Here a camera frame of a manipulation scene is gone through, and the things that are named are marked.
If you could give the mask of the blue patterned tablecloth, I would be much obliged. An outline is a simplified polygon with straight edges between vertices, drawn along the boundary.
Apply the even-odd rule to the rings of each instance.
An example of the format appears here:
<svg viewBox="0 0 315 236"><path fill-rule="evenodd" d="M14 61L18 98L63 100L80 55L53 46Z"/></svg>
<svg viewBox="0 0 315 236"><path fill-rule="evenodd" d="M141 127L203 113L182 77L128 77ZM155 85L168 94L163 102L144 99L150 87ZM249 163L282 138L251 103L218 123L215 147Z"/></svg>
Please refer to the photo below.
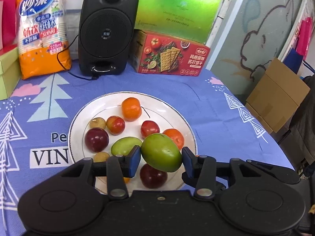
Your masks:
<svg viewBox="0 0 315 236"><path fill-rule="evenodd" d="M290 167L290 162L258 121L208 70L197 77L146 75L131 66L118 76L79 79L70 73L21 80L1 101L1 235L21 235L17 202L24 192L72 163L67 147L75 114L107 93L133 91L155 96L178 110L194 132L197 150L218 161L253 159Z"/></svg>

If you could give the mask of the orange with stem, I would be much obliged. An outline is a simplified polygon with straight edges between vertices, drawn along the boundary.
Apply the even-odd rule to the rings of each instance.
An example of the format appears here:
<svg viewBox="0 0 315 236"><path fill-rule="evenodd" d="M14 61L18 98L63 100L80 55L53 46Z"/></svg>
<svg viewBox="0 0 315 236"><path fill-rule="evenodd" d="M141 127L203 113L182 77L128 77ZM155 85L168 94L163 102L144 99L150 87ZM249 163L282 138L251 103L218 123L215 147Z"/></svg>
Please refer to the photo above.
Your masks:
<svg viewBox="0 0 315 236"><path fill-rule="evenodd" d="M128 122L134 122L140 118L143 111L148 118L150 117L146 110L141 106L140 101L134 97L125 99L121 104L121 109L123 118Z"/></svg>

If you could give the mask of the large green gift box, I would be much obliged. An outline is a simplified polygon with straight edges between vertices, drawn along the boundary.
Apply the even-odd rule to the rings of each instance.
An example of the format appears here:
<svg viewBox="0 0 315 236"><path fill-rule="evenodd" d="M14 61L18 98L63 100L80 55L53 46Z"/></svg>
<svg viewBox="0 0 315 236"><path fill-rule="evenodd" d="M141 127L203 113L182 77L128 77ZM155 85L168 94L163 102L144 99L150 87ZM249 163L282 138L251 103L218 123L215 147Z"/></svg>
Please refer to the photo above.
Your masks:
<svg viewBox="0 0 315 236"><path fill-rule="evenodd" d="M139 0L135 29L206 43L221 0Z"/></svg>

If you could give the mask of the green apple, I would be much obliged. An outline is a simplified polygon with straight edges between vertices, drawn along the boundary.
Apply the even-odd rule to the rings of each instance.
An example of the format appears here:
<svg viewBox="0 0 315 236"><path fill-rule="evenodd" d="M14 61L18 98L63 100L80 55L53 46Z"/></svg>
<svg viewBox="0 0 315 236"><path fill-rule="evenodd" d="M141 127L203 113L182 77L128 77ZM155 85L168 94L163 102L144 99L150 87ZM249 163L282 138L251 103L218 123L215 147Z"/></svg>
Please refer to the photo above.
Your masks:
<svg viewBox="0 0 315 236"><path fill-rule="evenodd" d="M142 141L136 137L123 137L117 140L111 147L111 154L113 156L123 155L127 156L134 146L141 146Z"/></svg>

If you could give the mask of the paper cups package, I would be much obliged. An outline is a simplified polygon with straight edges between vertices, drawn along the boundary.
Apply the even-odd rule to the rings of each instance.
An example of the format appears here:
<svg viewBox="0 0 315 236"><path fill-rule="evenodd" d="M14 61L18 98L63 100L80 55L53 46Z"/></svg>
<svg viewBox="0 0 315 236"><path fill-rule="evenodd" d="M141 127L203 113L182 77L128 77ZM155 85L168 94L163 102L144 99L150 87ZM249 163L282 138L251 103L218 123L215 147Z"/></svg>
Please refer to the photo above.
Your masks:
<svg viewBox="0 0 315 236"><path fill-rule="evenodd" d="M17 0L18 52L22 79L71 68L66 0Z"/></svg>

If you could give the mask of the small orange tangerine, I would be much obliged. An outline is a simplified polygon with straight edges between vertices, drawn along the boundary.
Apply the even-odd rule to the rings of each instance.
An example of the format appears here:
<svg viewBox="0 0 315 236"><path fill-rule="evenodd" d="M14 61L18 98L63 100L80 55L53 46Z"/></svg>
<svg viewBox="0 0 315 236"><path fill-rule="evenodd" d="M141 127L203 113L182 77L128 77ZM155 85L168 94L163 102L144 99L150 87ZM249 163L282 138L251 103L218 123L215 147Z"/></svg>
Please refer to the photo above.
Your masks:
<svg viewBox="0 0 315 236"><path fill-rule="evenodd" d="M185 139L181 132L175 128L169 128L163 131L163 134L168 136L173 140L177 148L181 151L184 144L185 144Z"/></svg>

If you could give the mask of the green mango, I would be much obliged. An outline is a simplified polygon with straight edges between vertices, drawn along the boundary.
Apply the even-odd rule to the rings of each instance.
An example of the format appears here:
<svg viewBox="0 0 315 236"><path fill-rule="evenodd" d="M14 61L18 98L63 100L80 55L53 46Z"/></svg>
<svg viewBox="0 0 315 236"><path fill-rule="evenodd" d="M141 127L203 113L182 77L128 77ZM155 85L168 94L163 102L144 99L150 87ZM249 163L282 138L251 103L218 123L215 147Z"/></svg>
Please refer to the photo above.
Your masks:
<svg viewBox="0 0 315 236"><path fill-rule="evenodd" d="M182 165L182 154L178 147L162 133L147 136L140 151L146 163L157 170L172 173Z"/></svg>

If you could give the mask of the white round plate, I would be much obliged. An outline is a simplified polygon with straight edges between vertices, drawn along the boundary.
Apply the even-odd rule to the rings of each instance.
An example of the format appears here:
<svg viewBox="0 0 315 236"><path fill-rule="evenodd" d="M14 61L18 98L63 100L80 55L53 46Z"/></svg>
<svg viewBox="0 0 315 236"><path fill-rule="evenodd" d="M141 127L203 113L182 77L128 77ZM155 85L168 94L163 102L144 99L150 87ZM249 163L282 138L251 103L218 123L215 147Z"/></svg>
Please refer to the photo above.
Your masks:
<svg viewBox="0 0 315 236"><path fill-rule="evenodd" d="M121 104L127 98L136 98L142 106L142 115L133 122L125 122L125 129L119 135L109 135L108 146L102 149L101 154L89 149L85 144L85 135L90 130L90 121L94 118L103 118L107 120L110 116L122 117ZM121 146L140 144L143 138L140 133L140 127L146 120L157 123L160 131L169 128L178 130L184 137L184 144L194 154L197 154L197 144L192 128L186 119L171 105L166 102L137 92L115 92L109 93L87 103L75 115L71 122L68 134L68 147L73 162L83 158L96 158L100 160L105 155L111 155L111 148L114 143L120 141Z"/></svg>

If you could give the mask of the black speaker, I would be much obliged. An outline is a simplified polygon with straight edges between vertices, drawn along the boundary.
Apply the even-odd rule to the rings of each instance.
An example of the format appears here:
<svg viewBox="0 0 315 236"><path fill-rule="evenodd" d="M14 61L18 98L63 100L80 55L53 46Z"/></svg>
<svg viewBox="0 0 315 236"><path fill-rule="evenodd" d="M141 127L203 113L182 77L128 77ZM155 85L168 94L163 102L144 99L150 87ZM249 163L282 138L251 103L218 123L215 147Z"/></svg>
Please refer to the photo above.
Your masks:
<svg viewBox="0 0 315 236"><path fill-rule="evenodd" d="M119 75L125 70L139 0L83 0L78 39L82 74Z"/></svg>

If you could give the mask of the brown cardboard box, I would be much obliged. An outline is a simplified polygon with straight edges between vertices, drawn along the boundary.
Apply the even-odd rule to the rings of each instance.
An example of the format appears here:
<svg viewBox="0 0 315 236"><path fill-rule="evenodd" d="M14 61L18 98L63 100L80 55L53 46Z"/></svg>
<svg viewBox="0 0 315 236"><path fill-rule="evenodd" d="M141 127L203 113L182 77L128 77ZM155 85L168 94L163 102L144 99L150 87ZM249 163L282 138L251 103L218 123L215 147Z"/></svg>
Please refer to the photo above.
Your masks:
<svg viewBox="0 0 315 236"><path fill-rule="evenodd" d="M296 112L310 88L277 58L246 100L246 108L270 134L277 133Z"/></svg>

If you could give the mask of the brown kiwi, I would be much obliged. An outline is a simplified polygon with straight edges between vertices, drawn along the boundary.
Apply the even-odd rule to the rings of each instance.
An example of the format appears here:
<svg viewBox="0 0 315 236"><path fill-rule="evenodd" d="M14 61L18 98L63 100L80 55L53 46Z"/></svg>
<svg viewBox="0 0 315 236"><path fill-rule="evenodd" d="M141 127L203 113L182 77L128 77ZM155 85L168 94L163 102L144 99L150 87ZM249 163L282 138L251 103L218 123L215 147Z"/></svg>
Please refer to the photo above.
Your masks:
<svg viewBox="0 0 315 236"><path fill-rule="evenodd" d="M94 155L94 162L105 162L109 157L107 152L99 152Z"/></svg>
<svg viewBox="0 0 315 236"><path fill-rule="evenodd" d="M106 120L101 118L101 117L95 117L95 118L90 120L89 126L90 126L90 128L105 129L106 128Z"/></svg>

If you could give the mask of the small red apple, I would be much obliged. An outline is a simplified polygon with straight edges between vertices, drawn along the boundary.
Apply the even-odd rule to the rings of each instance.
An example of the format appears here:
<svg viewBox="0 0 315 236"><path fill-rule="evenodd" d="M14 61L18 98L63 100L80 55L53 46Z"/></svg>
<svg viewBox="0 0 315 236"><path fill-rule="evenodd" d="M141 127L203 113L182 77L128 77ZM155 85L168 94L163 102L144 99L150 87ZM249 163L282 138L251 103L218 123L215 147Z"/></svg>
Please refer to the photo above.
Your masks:
<svg viewBox="0 0 315 236"><path fill-rule="evenodd" d="M142 138L146 138L151 134L160 133L160 128L156 122L146 120L140 127L140 133Z"/></svg>

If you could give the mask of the yellow orange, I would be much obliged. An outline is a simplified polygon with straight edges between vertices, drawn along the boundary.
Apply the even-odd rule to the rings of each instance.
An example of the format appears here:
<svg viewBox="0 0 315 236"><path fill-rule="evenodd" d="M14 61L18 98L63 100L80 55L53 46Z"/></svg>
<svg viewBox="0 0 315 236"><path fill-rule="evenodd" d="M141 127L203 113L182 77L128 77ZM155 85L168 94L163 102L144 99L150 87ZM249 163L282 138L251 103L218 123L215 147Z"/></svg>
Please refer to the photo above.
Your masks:
<svg viewBox="0 0 315 236"><path fill-rule="evenodd" d="M124 182L125 182L126 184L128 184L129 181L130 181L130 178L128 178L128 177L124 177L123 179L124 179Z"/></svg>

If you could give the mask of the dark red plum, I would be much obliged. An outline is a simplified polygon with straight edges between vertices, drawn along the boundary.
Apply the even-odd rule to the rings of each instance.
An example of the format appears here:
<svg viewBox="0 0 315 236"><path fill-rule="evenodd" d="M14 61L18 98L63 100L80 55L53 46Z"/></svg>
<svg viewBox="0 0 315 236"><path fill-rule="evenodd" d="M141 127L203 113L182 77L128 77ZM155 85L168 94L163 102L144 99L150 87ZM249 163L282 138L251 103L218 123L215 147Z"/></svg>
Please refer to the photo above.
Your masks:
<svg viewBox="0 0 315 236"><path fill-rule="evenodd" d="M140 170L140 179L146 188L157 189L165 184L168 174L153 168L149 164L145 164Z"/></svg>
<svg viewBox="0 0 315 236"><path fill-rule="evenodd" d="M102 128L92 128L87 131L84 142L90 151L101 152L109 144L109 135Z"/></svg>

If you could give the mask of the light green box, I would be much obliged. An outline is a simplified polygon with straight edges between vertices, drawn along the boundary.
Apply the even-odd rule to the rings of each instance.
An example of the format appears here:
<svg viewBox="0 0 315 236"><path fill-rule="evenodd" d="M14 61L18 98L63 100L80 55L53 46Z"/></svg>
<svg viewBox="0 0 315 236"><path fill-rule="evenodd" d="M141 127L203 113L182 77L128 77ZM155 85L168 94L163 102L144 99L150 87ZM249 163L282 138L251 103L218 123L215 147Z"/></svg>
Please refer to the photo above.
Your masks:
<svg viewBox="0 0 315 236"><path fill-rule="evenodd" d="M16 45L1 49L0 70L0 100L5 100L11 96L21 77L19 53Z"/></svg>

